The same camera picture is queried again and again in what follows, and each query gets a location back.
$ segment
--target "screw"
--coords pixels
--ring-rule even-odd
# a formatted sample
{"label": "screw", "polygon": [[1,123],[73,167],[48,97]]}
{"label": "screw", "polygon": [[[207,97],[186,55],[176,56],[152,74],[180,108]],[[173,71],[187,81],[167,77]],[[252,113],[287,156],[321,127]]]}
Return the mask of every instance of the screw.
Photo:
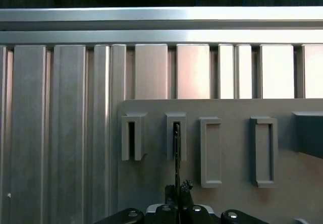
{"label": "screw", "polygon": [[201,207],[199,207],[198,205],[194,205],[194,206],[193,206],[193,210],[194,210],[194,211],[201,211],[201,210],[202,210],[202,208],[201,208]]}
{"label": "screw", "polygon": [[229,213],[228,213],[228,216],[229,216],[230,218],[232,218],[232,219],[236,219],[236,218],[238,218],[238,215],[237,215],[236,213],[234,213],[234,212],[229,212]]}
{"label": "screw", "polygon": [[136,217],[138,214],[136,213],[136,211],[132,210],[129,212],[129,217]]}
{"label": "screw", "polygon": [[164,206],[164,207],[162,208],[162,210],[163,210],[163,211],[170,211],[171,209],[170,209],[168,206]]}

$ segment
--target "rectangular slot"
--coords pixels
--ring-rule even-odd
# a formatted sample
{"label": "rectangular slot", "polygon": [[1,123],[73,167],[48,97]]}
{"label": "rectangular slot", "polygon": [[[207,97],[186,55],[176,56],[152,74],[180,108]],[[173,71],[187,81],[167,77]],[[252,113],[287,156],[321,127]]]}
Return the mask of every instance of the rectangular slot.
{"label": "rectangular slot", "polygon": [[293,46],[261,45],[258,59],[258,95],[263,99],[294,98]]}
{"label": "rectangular slot", "polygon": [[134,159],[140,161],[145,154],[144,117],[146,114],[128,114],[121,119],[121,160],[127,161],[134,145]]}
{"label": "rectangular slot", "polygon": [[323,98],[323,45],[303,45],[304,98]]}
{"label": "rectangular slot", "polygon": [[177,95],[177,62],[176,47],[168,47],[168,99]]}
{"label": "rectangular slot", "polygon": [[0,222],[10,223],[13,52],[0,46]]}
{"label": "rectangular slot", "polygon": [[177,98],[210,99],[208,45],[177,45]]}
{"label": "rectangular slot", "polygon": [[235,47],[235,94],[237,99],[252,99],[252,50],[250,45]]}
{"label": "rectangular slot", "polygon": [[234,99],[234,51],[232,45],[219,45],[220,99]]}
{"label": "rectangular slot", "polygon": [[127,47],[126,60],[126,99],[135,98],[135,48]]}
{"label": "rectangular slot", "polygon": [[277,120],[251,118],[253,130],[253,183],[259,188],[275,187],[278,154]]}
{"label": "rectangular slot", "polygon": [[167,45],[135,46],[135,99],[168,98]]}
{"label": "rectangular slot", "polygon": [[[13,63],[13,223],[47,220],[49,69],[44,46],[16,46]],[[29,200],[29,204],[19,203]]]}
{"label": "rectangular slot", "polygon": [[174,123],[179,123],[181,127],[181,161],[186,161],[186,114],[167,113],[167,160],[173,160],[174,153]]}
{"label": "rectangular slot", "polygon": [[261,88],[261,72],[259,65],[259,53],[260,49],[257,47],[251,47],[251,70],[252,70],[252,98],[261,98],[259,89]]}
{"label": "rectangular slot", "polygon": [[86,223],[87,53],[84,46],[55,46],[51,84],[51,200],[54,222]]}
{"label": "rectangular slot", "polygon": [[211,77],[211,99],[219,98],[219,64],[218,64],[218,48],[210,49],[210,77]]}
{"label": "rectangular slot", "polygon": [[201,186],[218,188],[221,181],[221,119],[200,118]]}

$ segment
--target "gray panel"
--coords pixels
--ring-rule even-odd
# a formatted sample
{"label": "gray panel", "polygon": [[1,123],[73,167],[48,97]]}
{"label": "gray panel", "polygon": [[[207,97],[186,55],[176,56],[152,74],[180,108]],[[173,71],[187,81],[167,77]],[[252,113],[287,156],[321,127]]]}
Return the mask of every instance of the gray panel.
{"label": "gray panel", "polygon": [[263,99],[294,98],[294,51],[291,45],[261,45],[259,94]]}
{"label": "gray panel", "polygon": [[221,187],[221,119],[200,118],[201,186]]}
{"label": "gray panel", "polygon": [[118,210],[118,160],[119,147],[116,143],[119,141],[121,129],[118,125],[118,105],[126,99],[126,46],[113,45],[111,47],[111,87],[110,87],[110,137],[107,146],[106,168],[109,169],[108,208],[106,215],[113,214]]}
{"label": "gray panel", "polygon": [[0,223],[10,219],[11,100],[13,54],[0,46]]}
{"label": "gray panel", "polygon": [[179,123],[181,127],[181,161],[186,161],[186,114],[185,113],[167,113],[167,160],[175,159],[174,146],[174,123]]}
{"label": "gray panel", "polygon": [[11,223],[47,223],[49,61],[43,46],[15,47]]}
{"label": "gray panel", "polygon": [[[130,159],[130,144],[134,144],[134,160],[140,161],[145,152],[145,131],[144,131],[144,117],[146,114],[131,114],[123,116],[121,120],[121,146],[122,146],[122,161]],[[129,124],[133,123],[134,135],[130,134]]]}
{"label": "gray panel", "polygon": [[295,112],[300,152],[323,158],[323,111]]}
{"label": "gray panel", "polygon": [[177,98],[210,99],[208,45],[177,45]]}
{"label": "gray panel", "polygon": [[276,186],[277,172],[277,120],[269,117],[252,117],[253,181],[257,187]]}
{"label": "gray panel", "polygon": [[167,45],[136,45],[135,99],[167,98]]}
{"label": "gray panel", "polygon": [[250,45],[235,47],[236,98],[252,99],[252,51]]}
{"label": "gray panel", "polygon": [[109,199],[109,171],[105,165],[108,161],[107,147],[110,129],[110,48],[94,48],[93,74],[93,136],[92,136],[92,222],[105,218]]}
{"label": "gray panel", "polygon": [[84,46],[56,46],[51,87],[51,223],[85,223]]}
{"label": "gray panel", "polygon": [[302,46],[305,98],[323,98],[323,45]]}
{"label": "gray panel", "polygon": [[[309,110],[323,111],[323,99],[128,100],[121,103],[120,117],[124,112],[147,112],[145,126],[149,149],[140,164],[119,161],[119,208],[133,206],[144,211],[152,203],[163,203],[163,185],[174,183],[174,162],[164,162],[167,157],[161,154],[165,144],[165,114],[186,112],[187,161],[181,164],[181,179],[193,181],[194,203],[209,205],[217,214],[232,208],[243,210],[269,223],[286,223],[298,216],[320,216],[323,160],[296,152],[293,112]],[[199,119],[214,116],[222,120],[222,187],[206,189],[200,186]],[[254,116],[268,116],[278,122],[276,188],[255,188],[251,182],[250,117]]]}
{"label": "gray panel", "polygon": [[232,45],[219,45],[219,95],[220,99],[234,99],[234,52]]}

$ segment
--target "vertical aluminum profile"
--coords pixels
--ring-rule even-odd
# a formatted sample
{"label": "vertical aluminum profile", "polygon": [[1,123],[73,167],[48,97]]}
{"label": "vertical aluminum profile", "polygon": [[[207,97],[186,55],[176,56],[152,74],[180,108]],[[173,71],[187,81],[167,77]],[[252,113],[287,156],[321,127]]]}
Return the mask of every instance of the vertical aluminum profile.
{"label": "vertical aluminum profile", "polygon": [[0,223],[10,220],[11,114],[13,54],[0,46]]}
{"label": "vertical aluminum profile", "polygon": [[118,144],[121,128],[118,125],[118,105],[126,99],[126,46],[113,45],[111,47],[111,85],[110,85],[110,137],[107,146],[106,166],[110,171],[106,199],[109,207],[106,216],[118,211]]}
{"label": "vertical aluminum profile", "polygon": [[[49,67],[44,46],[15,47],[12,223],[47,222]],[[21,205],[26,199],[28,205]]]}
{"label": "vertical aluminum profile", "polygon": [[86,222],[86,48],[55,46],[51,86],[50,220]]}
{"label": "vertical aluminum profile", "polygon": [[135,46],[135,99],[168,98],[167,45]]}
{"label": "vertical aluminum profile", "polygon": [[210,99],[209,45],[177,45],[177,98]]}
{"label": "vertical aluminum profile", "polygon": [[234,99],[234,51],[232,45],[219,45],[219,96]]}
{"label": "vertical aluminum profile", "polygon": [[109,169],[106,166],[110,137],[110,47],[94,47],[92,135],[92,222],[106,217],[109,206]]}
{"label": "vertical aluminum profile", "polygon": [[290,99],[294,92],[294,50],[291,45],[261,45],[258,95],[263,99]]}
{"label": "vertical aluminum profile", "polygon": [[252,51],[250,45],[235,47],[235,66],[235,98],[252,99]]}
{"label": "vertical aluminum profile", "polygon": [[304,98],[323,98],[323,45],[303,45],[301,56]]}

